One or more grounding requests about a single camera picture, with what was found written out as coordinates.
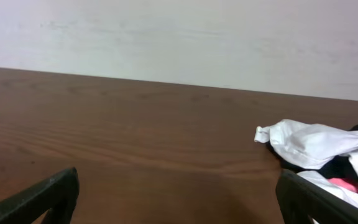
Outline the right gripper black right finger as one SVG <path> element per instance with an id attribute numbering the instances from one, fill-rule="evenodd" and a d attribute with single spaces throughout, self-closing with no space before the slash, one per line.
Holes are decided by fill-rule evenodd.
<path id="1" fill-rule="evenodd" d="M 358 208 L 290 170 L 283 170 L 275 193 L 285 224 L 358 224 Z"/>

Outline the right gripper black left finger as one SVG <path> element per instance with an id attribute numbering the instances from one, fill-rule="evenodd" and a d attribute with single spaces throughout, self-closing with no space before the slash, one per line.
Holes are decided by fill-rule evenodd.
<path id="1" fill-rule="evenodd" d="M 79 189 L 77 170 L 62 170 L 0 201 L 0 224 L 32 223 L 41 215 L 43 223 L 70 223 Z"/>

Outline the white printed t-shirt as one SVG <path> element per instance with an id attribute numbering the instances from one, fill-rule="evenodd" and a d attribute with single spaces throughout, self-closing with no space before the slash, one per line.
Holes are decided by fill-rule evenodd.
<path id="1" fill-rule="evenodd" d="M 358 131 L 284 119 L 272 126 L 257 127 L 254 140 L 269 142 L 285 161 L 310 169 L 295 174 L 358 208 L 357 193 L 330 183 L 317 172 L 334 157 L 344 156 L 358 176 Z"/>

